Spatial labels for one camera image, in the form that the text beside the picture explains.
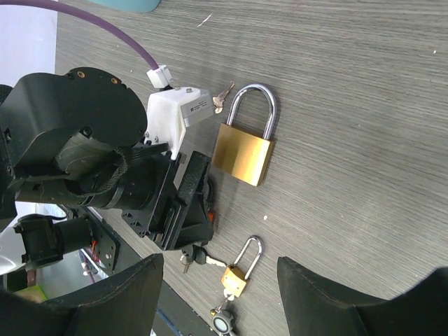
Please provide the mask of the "orange black padlock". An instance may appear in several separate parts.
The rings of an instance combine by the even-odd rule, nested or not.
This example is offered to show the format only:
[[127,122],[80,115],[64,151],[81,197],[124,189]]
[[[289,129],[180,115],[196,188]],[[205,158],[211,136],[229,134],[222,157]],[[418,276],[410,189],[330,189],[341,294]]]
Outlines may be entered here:
[[210,176],[208,176],[207,187],[204,189],[204,205],[206,207],[211,224],[214,224],[216,217],[216,213],[214,211],[215,199],[215,183],[214,180]]

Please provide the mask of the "silver key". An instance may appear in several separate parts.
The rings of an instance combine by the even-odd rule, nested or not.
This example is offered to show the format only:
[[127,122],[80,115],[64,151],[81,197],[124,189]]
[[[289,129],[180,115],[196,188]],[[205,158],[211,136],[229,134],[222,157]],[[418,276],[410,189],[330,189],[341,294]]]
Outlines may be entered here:
[[220,94],[218,94],[216,97],[213,97],[213,106],[214,106],[214,112],[215,114],[219,114],[223,111],[223,104],[225,101],[225,98],[229,95],[232,88],[235,86],[235,82],[231,81],[229,85],[222,91]]

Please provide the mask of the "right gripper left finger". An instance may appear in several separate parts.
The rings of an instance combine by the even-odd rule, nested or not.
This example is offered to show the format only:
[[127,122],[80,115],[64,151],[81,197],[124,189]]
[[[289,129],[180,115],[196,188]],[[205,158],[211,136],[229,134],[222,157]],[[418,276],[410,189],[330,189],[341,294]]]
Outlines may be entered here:
[[105,280],[42,303],[1,290],[1,334],[149,335],[163,266],[162,254],[152,254]]

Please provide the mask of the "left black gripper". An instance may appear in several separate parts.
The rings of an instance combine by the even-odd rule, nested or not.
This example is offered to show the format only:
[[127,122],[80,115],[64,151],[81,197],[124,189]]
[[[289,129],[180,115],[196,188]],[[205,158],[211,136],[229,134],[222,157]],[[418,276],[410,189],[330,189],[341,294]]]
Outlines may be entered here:
[[[208,244],[214,235],[214,224],[209,221],[204,205],[204,189],[211,166],[211,158],[194,151],[183,175],[178,197],[185,204],[182,224],[175,248],[191,244]],[[148,237],[160,250],[165,250],[168,238],[169,212],[177,189],[174,186],[179,161],[172,154],[159,153],[139,158],[125,175],[133,190],[123,196],[126,206],[121,218],[139,237]]]

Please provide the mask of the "large brass padlock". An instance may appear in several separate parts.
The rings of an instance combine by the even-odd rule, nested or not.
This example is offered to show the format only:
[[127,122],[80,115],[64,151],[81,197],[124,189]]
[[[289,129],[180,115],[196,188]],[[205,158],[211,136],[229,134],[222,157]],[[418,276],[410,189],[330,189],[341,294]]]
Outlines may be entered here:
[[[250,134],[233,126],[243,96],[256,90],[264,94],[269,113],[262,136]],[[226,122],[220,125],[211,163],[214,167],[251,186],[262,184],[274,142],[271,140],[277,121],[277,101],[264,84],[252,83],[240,89],[232,100]]]

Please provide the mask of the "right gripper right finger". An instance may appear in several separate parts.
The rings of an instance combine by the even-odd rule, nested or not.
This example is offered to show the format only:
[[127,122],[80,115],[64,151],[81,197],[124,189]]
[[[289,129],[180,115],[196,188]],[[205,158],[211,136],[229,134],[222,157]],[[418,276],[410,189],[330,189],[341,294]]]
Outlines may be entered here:
[[385,300],[325,278],[289,257],[277,279],[290,335],[446,335],[447,268]]

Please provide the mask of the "small black keys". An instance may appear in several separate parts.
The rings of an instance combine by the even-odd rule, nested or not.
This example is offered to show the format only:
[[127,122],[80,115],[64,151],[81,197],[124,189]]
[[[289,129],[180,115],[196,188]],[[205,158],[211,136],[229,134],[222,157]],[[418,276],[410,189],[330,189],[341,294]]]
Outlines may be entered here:
[[182,256],[180,261],[183,265],[183,273],[188,271],[191,264],[197,263],[198,265],[215,265],[219,267],[227,267],[227,264],[221,260],[211,257],[207,250],[198,245],[189,245],[185,247],[182,251]]

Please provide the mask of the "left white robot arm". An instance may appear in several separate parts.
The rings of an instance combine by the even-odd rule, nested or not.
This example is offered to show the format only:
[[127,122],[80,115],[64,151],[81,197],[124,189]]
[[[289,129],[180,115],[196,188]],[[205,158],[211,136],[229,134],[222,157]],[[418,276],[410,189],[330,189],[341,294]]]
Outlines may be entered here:
[[161,80],[143,104],[117,76],[90,67],[2,86],[1,273],[87,248],[113,274],[120,242],[96,208],[120,210],[163,251],[207,244],[210,157],[193,152],[175,178],[186,130],[213,113],[208,90]]

